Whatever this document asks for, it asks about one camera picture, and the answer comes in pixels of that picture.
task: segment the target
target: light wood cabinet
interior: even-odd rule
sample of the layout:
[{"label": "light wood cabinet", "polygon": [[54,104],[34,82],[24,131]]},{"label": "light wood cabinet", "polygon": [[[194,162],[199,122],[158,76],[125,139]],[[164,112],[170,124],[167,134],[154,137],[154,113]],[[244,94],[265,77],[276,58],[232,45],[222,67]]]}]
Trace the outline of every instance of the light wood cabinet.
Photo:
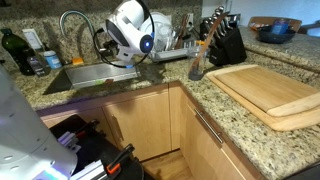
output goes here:
[{"label": "light wood cabinet", "polygon": [[74,114],[77,114],[79,117],[81,117],[86,122],[90,122],[94,119],[98,120],[100,123],[96,128],[97,131],[98,132],[103,131],[106,135],[106,139],[109,142],[111,142],[112,144],[116,145],[114,137],[111,133],[110,126],[109,126],[108,122],[106,121],[105,116],[104,116],[101,108],[95,108],[95,109],[84,110],[84,111],[80,111],[80,112],[74,112],[74,113],[65,114],[65,115],[50,118],[50,119],[43,118],[43,122],[48,128],[50,128],[50,127],[58,124],[59,122],[67,119],[68,117],[70,117]]},{"label": "light wood cabinet", "polygon": [[133,154],[139,160],[171,151],[168,88],[165,88],[103,107],[118,148],[132,143]]},{"label": "light wood cabinet", "polygon": [[[196,180],[263,179],[261,173],[179,83],[169,84],[169,92],[183,97],[180,101],[170,102],[175,104],[175,107],[180,107],[177,111],[180,115],[171,115],[171,117],[180,118],[175,118],[175,120],[179,119],[179,123],[171,122],[175,124],[172,126],[172,134],[180,134],[181,152]],[[216,132],[219,139],[210,132],[195,109]],[[178,137],[172,138],[174,138],[173,141],[178,141]]]}]

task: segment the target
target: sink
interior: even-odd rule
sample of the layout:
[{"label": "sink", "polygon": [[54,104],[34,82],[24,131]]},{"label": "sink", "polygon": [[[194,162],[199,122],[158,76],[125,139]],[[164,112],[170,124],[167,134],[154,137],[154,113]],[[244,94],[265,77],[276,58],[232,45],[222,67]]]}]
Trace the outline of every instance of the sink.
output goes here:
[{"label": "sink", "polygon": [[[117,61],[118,65],[127,65]],[[106,80],[121,81],[140,76],[137,68],[117,68],[109,64],[100,63],[62,70],[43,93],[53,94],[71,89],[80,89],[105,83]]]}]

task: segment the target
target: floor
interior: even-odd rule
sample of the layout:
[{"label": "floor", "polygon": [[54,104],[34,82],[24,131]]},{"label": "floor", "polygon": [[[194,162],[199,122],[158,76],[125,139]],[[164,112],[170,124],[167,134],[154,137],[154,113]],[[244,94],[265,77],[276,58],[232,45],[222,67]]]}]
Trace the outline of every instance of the floor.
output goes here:
[{"label": "floor", "polygon": [[145,161],[142,165],[145,171],[157,180],[193,180],[180,150]]}]

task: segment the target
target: cabinet handle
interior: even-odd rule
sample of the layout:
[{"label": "cabinet handle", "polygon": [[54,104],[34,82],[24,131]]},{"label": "cabinet handle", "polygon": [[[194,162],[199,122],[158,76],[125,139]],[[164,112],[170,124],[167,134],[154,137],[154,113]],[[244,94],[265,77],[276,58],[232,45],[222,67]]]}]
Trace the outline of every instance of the cabinet handle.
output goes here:
[{"label": "cabinet handle", "polygon": [[200,119],[202,120],[202,122],[209,128],[210,132],[218,139],[218,141],[220,142],[220,144],[223,144],[223,140],[222,138],[219,136],[220,133],[217,133],[208,123],[208,121],[202,116],[202,112],[199,112],[197,109],[194,109],[194,111],[196,112],[196,114],[200,117]]},{"label": "cabinet handle", "polygon": [[124,141],[123,136],[122,136],[122,132],[121,132],[121,129],[120,129],[120,126],[119,126],[119,123],[118,123],[118,120],[114,115],[112,115],[112,120],[113,120],[113,125],[114,125],[114,128],[116,130],[118,138],[121,141]]}]

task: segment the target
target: dark bowl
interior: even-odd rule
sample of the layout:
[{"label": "dark bowl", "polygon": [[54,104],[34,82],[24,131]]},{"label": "dark bowl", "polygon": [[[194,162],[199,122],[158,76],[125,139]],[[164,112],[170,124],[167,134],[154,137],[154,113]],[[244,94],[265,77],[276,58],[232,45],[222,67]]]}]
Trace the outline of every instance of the dark bowl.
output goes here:
[{"label": "dark bowl", "polygon": [[292,29],[287,29],[284,34],[274,34],[271,32],[271,28],[272,26],[264,26],[258,28],[257,39],[265,43],[282,44],[291,40],[296,34],[296,32]]}]

